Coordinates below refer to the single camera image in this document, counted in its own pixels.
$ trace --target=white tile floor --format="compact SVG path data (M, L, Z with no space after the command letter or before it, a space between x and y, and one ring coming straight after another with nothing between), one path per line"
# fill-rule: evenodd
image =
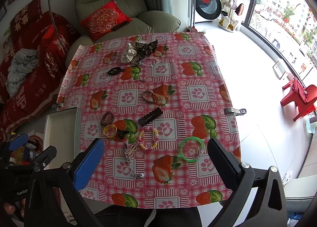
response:
M303 118L293 121L297 114L294 103L281 107L281 99L289 92L282 86L288 80L276 77L272 69L275 62L242 32L224 31L216 21L198 23L196 28L206 30L205 36L215 48L233 106L247 110L247 114L237 117L242 160L253 168L275 165L281 177L292 170L293 177L297 177L312 135L306 132ZM252 189L236 225L247 216L255 193ZM203 227L220 209L216 203L199 207Z

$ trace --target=red pillow with chinese characters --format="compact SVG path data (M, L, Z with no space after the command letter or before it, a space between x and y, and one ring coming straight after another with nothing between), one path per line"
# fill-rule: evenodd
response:
M41 0L31 1L15 15L10 22L13 44L18 41L19 36L24 30L26 30L33 21L39 19L41 15Z
M125 15L114 1L110 1L83 19L80 24L88 31L91 40L94 42L111 32L114 26L124 21L130 22L132 18Z

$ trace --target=beaded bracelet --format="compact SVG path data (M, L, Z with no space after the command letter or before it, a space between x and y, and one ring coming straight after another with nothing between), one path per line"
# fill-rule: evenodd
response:
M200 152L199 152L199 154L196 156L196 159L187 159L187 158L183 155L183 146L185 145L186 141L189 140L189 139L197 140L197 141L200 143L200 145L201 145ZM183 159L184 159L186 162L188 162L188 163L197 162L197 161L202 157L204 148L205 148L205 144L203 143L203 141L202 141L200 138L197 138L197 137L185 138L185 139L180 143L180 157L183 158Z
M154 96L156 97L156 101L154 102L154 101L150 101L150 100L146 99L146 98L145 98L145 95L146 95L146 94L154 95ZM156 94L154 94L152 91L150 91L150 90L145 90L145 91L143 91L142 94L141 94L141 97L142 97L145 101L147 101L147 102L149 102L149 103L156 103L156 102L159 100L159 97L158 97Z
M114 121L114 119L115 119L114 114L112 112L110 112L110 111L107 111L103 115L103 117L101 119L101 122L100 122L100 125L103 126L103 127L105 127L107 125L110 125Z
M153 150L157 146L157 144L159 142L159 132L156 129L152 128L152 127L145 127L144 129L145 130L153 130L154 137L155 137L154 144L152 146L150 146L150 147L146 147L145 145L143 145L143 143L142 143L142 138L144 136L144 131L143 130L141 130L141 132L139 134L139 137L137 138L138 139L138 144L144 150Z
M115 133L112 135L112 136L108 136L106 134L106 132L108 132L108 129L111 128L111 129L115 129ZM107 125L107 126L104 126L103 128L103 134L105 135L106 138L109 138L111 140L114 140L115 139L115 135L117 134L117 127L115 125Z

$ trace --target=car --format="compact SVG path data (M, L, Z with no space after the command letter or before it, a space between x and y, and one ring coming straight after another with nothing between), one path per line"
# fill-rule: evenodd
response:
M268 11L260 12L260 16L262 16L266 20L272 20L272 14L270 12L268 12Z

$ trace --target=metal screw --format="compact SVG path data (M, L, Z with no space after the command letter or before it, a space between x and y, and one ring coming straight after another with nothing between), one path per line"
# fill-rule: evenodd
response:
M247 162L242 162L241 166L245 169L248 169L250 167L250 165Z
M63 163L63 169L68 169L70 167L70 162Z
M275 166L271 166L270 169L271 169L272 172L277 172L277 168Z

